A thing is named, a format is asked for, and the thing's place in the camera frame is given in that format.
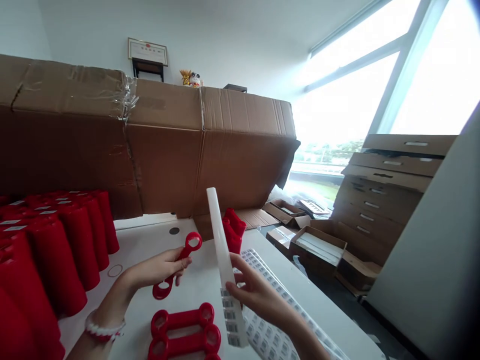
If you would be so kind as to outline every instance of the picture frame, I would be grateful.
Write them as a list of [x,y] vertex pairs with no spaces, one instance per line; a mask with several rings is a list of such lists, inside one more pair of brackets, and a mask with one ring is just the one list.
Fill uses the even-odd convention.
[[132,37],[128,38],[128,58],[160,63],[165,67],[169,65],[166,46]]

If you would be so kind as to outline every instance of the bracelet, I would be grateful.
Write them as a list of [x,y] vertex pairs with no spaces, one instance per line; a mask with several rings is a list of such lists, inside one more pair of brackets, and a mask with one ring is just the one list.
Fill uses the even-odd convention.
[[109,341],[114,342],[116,338],[119,338],[124,335],[122,329],[124,328],[125,320],[121,323],[120,326],[114,328],[103,328],[96,325],[92,318],[96,310],[93,310],[90,315],[87,316],[85,320],[85,332],[90,335],[93,339],[99,343],[108,343]]

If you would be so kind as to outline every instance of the barcode sticker sheet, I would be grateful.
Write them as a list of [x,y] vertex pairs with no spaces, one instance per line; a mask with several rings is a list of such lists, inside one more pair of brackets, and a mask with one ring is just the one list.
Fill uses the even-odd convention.
[[[329,338],[329,336],[313,321],[308,313],[297,303],[285,286],[269,269],[267,264],[253,249],[243,250],[241,257],[254,269],[259,271],[275,290],[303,317],[310,329],[315,333],[320,343],[330,355],[331,360],[348,360],[349,358]],[[245,321],[246,334],[250,345],[264,360],[297,360],[299,356],[295,351],[290,338],[279,328],[271,325],[258,317],[252,310],[243,307],[243,319]]]

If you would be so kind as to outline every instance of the red plastic handle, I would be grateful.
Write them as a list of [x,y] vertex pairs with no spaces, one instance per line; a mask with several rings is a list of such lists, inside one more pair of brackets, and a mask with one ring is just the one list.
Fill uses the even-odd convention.
[[170,330],[193,325],[200,325],[204,328],[214,322],[214,317],[214,307],[208,302],[204,302],[198,309],[173,314],[169,314],[166,310],[160,310],[151,319],[151,336],[155,338],[160,334],[166,334]]
[[184,337],[169,339],[166,334],[160,334],[150,343],[148,360],[167,360],[199,351],[216,354],[221,342],[220,330],[214,324],[208,324],[202,332]]
[[[195,246],[190,245],[190,241],[193,239],[198,239],[198,243]],[[202,237],[200,236],[200,234],[198,232],[189,233],[185,239],[185,247],[181,251],[180,256],[177,258],[177,260],[188,258],[191,252],[197,251],[198,249],[200,249],[201,246],[202,246]],[[162,283],[168,284],[168,287],[161,288],[160,284]],[[172,291],[173,283],[174,283],[174,275],[170,275],[164,281],[153,285],[153,290],[152,290],[153,297],[157,300],[165,299],[170,294],[170,291]]]

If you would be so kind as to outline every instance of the drawer handle slot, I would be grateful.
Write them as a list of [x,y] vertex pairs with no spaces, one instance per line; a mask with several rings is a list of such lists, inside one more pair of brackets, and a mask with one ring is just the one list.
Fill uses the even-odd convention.
[[428,142],[420,142],[420,141],[407,141],[407,142],[404,142],[404,144],[409,146],[428,146],[429,145]]
[[366,220],[369,220],[369,221],[375,221],[375,219],[371,218],[370,216],[363,215],[362,213],[360,213],[360,217],[361,217],[361,218],[364,218],[364,219],[366,219]]
[[370,234],[370,231],[368,231],[367,229],[364,229],[364,228],[361,227],[361,226],[358,226],[358,225],[357,225],[356,228],[357,228],[358,230],[360,230],[360,231],[363,231],[364,233]]
[[364,203],[365,205],[368,205],[368,206],[372,207],[372,208],[380,209],[380,206],[375,205],[375,204],[372,204],[371,202],[364,201],[363,203]]
[[395,165],[395,166],[400,166],[404,164],[403,162],[398,162],[398,161],[384,161],[383,163],[387,165]]
[[375,193],[375,194],[387,195],[387,193],[386,193],[385,191],[382,191],[382,190],[377,190],[377,189],[371,188],[370,191],[371,191],[372,193]]

